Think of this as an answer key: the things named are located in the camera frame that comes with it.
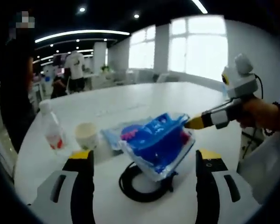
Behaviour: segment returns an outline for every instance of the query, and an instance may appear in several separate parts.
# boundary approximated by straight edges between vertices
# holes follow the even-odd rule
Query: ceiling
[[[266,12],[255,0],[200,0],[209,14],[222,14],[226,19],[242,21],[275,33]],[[79,7],[86,11],[79,14]],[[30,10],[35,17],[35,38],[72,30],[107,29],[132,33],[149,25],[169,23],[171,19],[201,14],[191,0],[38,0],[14,5],[10,14]],[[94,42],[107,38],[108,47],[127,38],[117,34],[75,34],[45,40],[36,44],[37,56],[46,57],[80,49],[92,49]]]

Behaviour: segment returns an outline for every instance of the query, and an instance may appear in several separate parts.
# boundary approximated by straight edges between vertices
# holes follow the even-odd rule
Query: person
[[[22,22],[28,12],[17,14],[6,43],[3,73],[0,77],[0,110],[3,123],[16,152],[35,118],[28,98],[32,88],[34,39],[29,22]]]
[[[241,127],[258,127],[272,131],[280,131],[280,108],[273,104],[267,104],[259,98],[253,98],[244,104],[245,115],[237,121]]]
[[[70,73],[70,83],[69,89],[71,91],[83,91],[85,87],[85,81],[83,74],[85,71],[85,60],[84,56],[81,53],[78,53],[76,50],[73,51],[70,55],[67,56],[65,61],[65,74]]]

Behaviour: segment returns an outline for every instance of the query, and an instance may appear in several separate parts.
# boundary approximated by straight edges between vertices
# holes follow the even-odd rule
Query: round table
[[[79,146],[75,141],[74,130],[82,122],[96,124],[99,131],[100,129],[115,126],[120,122],[143,119],[149,116],[156,117],[165,112],[182,112],[187,113],[189,116],[194,116],[221,104],[224,101],[223,99],[221,92],[192,83],[136,84],[56,98],[52,100],[52,108],[64,128],[68,147],[75,151],[79,150]],[[215,127],[197,130],[195,131],[196,143],[190,154],[195,155],[195,150],[206,148],[221,154],[228,169],[236,169],[240,149],[240,135],[241,129],[236,121],[231,122],[226,128],[220,130]],[[106,169],[109,170],[112,167],[112,171],[108,172],[113,172],[114,175],[112,175],[113,179],[109,181],[113,181],[117,185],[119,175],[128,164],[129,158],[126,155],[116,156],[101,134],[99,134],[99,146],[95,149],[94,155],[96,166],[94,169],[94,184],[96,186],[94,192],[94,216],[95,218],[98,217],[100,223],[106,223],[107,220],[104,220],[104,218],[102,220],[104,215],[97,213],[102,209],[104,210],[105,206],[102,204],[100,197],[108,194],[102,192],[103,188],[98,188],[96,182],[99,186],[110,185],[110,183],[104,184],[105,178],[100,179],[100,177],[104,176]],[[53,171],[61,170],[66,160],[67,156],[56,155],[50,149],[44,138],[41,129],[41,115],[38,113],[26,134],[16,163],[14,185],[20,199],[24,203],[32,203],[36,198],[38,186]],[[192,174],[189,175],[192,180],[195,179],[194,170],[192,169],[189,172]],[[179,187],[180,190],[191,188],[185,185],[186,182],[180,181],[182,183]],[[190,192],[195,197],[195,185],[193,186]],[[179,194],[176,192],[178,190],[172,195],[178,197]],[[123,194],[120,196],[124,198],[124,201],[128,201],[126,205],[131,206],[129,203],[132,203],[137,208],[140,206]],[[184,206],[186,202],[180,202],[182,199],[183,196],[180,195],[180,198],[175,200],[178,200],[181,206]],[[155,203],[164,203],[164,199]],[[152,209],[151,206],[155,203],[151,203],[150,207],[146,207],[144,210]]]

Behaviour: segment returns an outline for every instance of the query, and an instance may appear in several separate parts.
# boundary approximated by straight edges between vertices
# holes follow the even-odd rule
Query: bottle cap
[[[45,99],[39,103],[39,109],[41,110],[42,114],[46,114],[52,111],[51,101],[49,99]]]

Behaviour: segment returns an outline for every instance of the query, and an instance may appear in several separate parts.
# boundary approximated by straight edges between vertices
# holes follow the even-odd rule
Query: window
[[[224,18],[195,16],[172,21],[169,70],[222,81],[228,63]]]
[[[129,50],[129,68],[154,68],[155,26],[132,34]]]

